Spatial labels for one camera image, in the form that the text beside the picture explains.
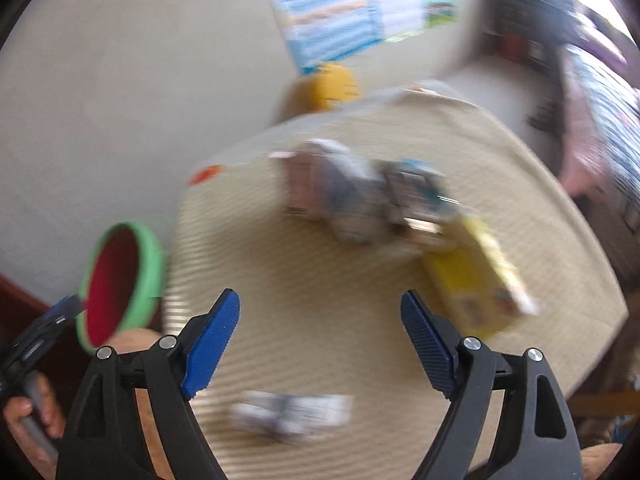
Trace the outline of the person left hand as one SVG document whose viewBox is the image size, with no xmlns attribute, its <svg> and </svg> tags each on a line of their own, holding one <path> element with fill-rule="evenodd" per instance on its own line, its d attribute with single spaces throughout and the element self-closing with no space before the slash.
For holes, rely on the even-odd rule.
<svg viewBox="0 0 640 480">
<path fill-rule="evenodd" d="M 65 429 L 65 418 L 49 379 L 41 373 L 36 373 L 34 377 L 39 405 L 35 406 L 27 396 L 14 396 L 3 408 L 3 417 L 12 436 L 18 442 L 24 441 L 29 444 L 34 443 L 34 439 L 27 432 L 24 420 L 32 416 L 32 413 L 39 417 L 44 431 L 51 439 L 62 437 Z"/>
</svg>

